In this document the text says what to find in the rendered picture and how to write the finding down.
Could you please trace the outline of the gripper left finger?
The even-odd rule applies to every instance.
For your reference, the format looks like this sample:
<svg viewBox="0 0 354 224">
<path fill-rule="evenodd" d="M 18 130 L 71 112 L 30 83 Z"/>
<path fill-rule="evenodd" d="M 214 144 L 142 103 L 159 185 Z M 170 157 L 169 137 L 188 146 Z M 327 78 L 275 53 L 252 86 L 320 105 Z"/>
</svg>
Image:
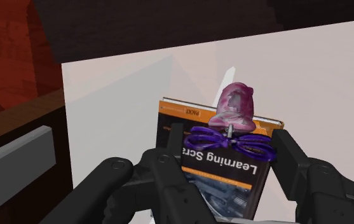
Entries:
<svg viewBox="0 0 354 224">
<path fill-rule="evenodd" d="M 146 150 L 138 164 L 101 162 L 40 224 L 129 224 L 150 209 L 155 224 L 217 224 L 180 166 L 183 125 L 172 125 L 166 148 Z"/>
</svg>

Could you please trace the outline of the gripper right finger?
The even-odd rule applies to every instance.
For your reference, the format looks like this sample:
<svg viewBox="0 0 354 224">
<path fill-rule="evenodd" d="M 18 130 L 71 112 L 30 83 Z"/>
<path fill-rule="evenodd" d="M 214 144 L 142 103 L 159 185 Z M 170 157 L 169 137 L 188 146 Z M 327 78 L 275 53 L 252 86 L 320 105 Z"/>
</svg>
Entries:
<svg viewBox="0 0 354 224">
<path fill-rule="evenodd" d="M 354 181 L 308 157 L 287 130 L 274 130 L 271 145 L 277 154 L 271 167 L 286 198 L 297 204 L 297 223 L 354 224 Z"/>
</svg>

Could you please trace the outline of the pink marbled bell-shaped figure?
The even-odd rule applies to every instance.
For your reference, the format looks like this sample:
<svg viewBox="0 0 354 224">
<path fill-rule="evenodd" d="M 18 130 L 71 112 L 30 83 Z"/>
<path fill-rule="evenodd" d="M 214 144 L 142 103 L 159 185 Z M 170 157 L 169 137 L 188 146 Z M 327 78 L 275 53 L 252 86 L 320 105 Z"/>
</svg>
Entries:
<svg viewBox="0 0 354 224">
<path fill-rule="evenodd" d="M 217 103 L 216 115 L 208 121 L 208 126 L 215 129 L 228 128 L 238 132 L 252 132 L 256 125 L 254 117 L 254 89 L 241 82 L 226 86 Z"/>
</svg>

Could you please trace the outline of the dark wooden drawer cabinet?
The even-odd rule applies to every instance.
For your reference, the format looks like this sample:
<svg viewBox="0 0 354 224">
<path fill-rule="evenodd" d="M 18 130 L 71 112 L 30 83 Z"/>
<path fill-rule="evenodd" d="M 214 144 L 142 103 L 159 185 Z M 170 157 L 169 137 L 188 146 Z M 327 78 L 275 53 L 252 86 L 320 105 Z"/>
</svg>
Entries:
<svg viewBox="0 0 354 224">
<path fill-rule="evenodd" d="M 0 224 L 39 224 L 71 191 L 64 91 L 0 112 Z"/>
</svg>

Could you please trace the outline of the black and orange book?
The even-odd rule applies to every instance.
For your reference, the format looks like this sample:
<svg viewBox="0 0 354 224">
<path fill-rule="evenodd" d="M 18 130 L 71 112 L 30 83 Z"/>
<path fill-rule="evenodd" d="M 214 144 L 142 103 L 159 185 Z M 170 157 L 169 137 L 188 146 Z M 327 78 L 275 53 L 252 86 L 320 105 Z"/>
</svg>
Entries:
<svg viewBox="0 0 354 224">
<path fill-rule="evenodd" d="M 163 98 L 159 101 L 157 147 L 164 148 L 173 123 L 183 125 L 185 138 L 194 126 L 208 127 L 215 108 Z M 283 122 L 254 117 L 254 134 L 271 137 L 273 130 L 282 129 Z M 231 147 L 196 151 L 183 143 L 182 170 L 194 183 L 219 221 L 240 223 L 255 216 L 259 199 L 268 177 L 270 162 L 250 158 Z"/>
</svg>

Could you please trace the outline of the purple scissors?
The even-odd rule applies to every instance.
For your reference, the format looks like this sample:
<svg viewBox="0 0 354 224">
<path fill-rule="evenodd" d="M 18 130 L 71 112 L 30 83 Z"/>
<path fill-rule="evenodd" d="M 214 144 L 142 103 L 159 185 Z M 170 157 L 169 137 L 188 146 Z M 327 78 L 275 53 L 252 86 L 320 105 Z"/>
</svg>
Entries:
<svg viewBox="0 0 354 224">
<path fill-rule="evenodd" d="M 271 138 L 262 134 L 221 133 L 208 127 L 194 126 L 184 140 L 184 145 L 196 151 L 231 147 L 256 160 L 271 162 L 276 158 L 276 150 L 270 145 Z"/>
</svg>

